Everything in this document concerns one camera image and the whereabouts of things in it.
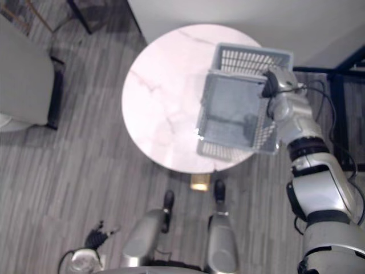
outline white basket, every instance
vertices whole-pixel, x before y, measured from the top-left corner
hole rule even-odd
[[[265,86],[266,77],[262,76],[263,73],[273,66],[292,70],[293,54],[282,50],[227,43],[217,46],[201,102],[202,108],[197,125],[200,137],[198,154],[237,162],[245,159],[248,151],[266,154],[277,152],[275,123],[266,116],[269,100],[255,99],[261,95]],[[245,108],[251,108],[249,115],[254,115],[253,124],[249,126],[245,125],[243,119],[247,110],[240,109],[239,105],[243,96],[248,96],[254,104],[254,107],[245,104]],[[235,121],[227,119],[235,112],[232,110],[233,113],[230,113],[229,107],[217,104],[218,97],[218,101],[222,101],[222,106],[240,110],[241,113]]]

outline basket mesh side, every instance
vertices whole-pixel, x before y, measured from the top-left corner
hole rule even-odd
[[[280,56],[271,57],[267,54],[245,53],[236,50],[222,50],[221,67],[224,72],[261,75],[270,66],[281,64]]]
[[[247,151],[238,148],[220,146],[218,144],[200,141],[198,142],[197,152],[199,155],[208,156],[223,161],[240,162],[246,158]]]
[[[255,132],[254,150],[267,150],[268,148],[275,149],[276,147],[276,127],[275,123],[266,116],[266,108],[269,103],[268,99],[260,100],[259,117]]]

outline white marble table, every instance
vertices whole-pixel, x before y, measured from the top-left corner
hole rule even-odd
[[[260,47],[228,27],[182,27],[146,47],[125,80],[121,105],[127,130],[147,157],[170,170],[208,174],[238,164],[196,152],[200,99],[220,42]],[[247,152],[245,159],[251,155]]]

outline white wall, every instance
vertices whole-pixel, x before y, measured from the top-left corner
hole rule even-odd
[[[365,43],[365,0],[128,0],[152,42],[175,28],[219,23],[265,47],[291,50],[295,64],[334,67]]]

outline chair leg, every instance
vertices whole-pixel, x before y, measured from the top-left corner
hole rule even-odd
[[[74,0],[67,0],[67,3],[70,6],[71,10],[74,12],[74,14],[77,17],[77,19],[80,20],[81,24],[84,26],[86,32],[91,35],[92,32],[91,32],[91,30],[89,28],[89,25],[86,22],[84,16],[82,15],[81,11],[79,10],[79,8],[77,7],[77,5],[75,4]]]
[[[53,29],[48,25],[47,21],[44,20],[44,18],[40,15],[40,13],[36,10],[36,8],[33,6],[33,4],[30,2],[30,0],[26,0],[26,3],[29,7],[29,9],[37,16],[37,18],[44,24],[44,26],[50,31],[50,33],[53,33]]]
[[[51,60],[56,62],[56,63],[59,63],[60,65],[64,66],[64,61],[58,59],[57,57],[54,57],[54,56],[50,56],[51,57]]]

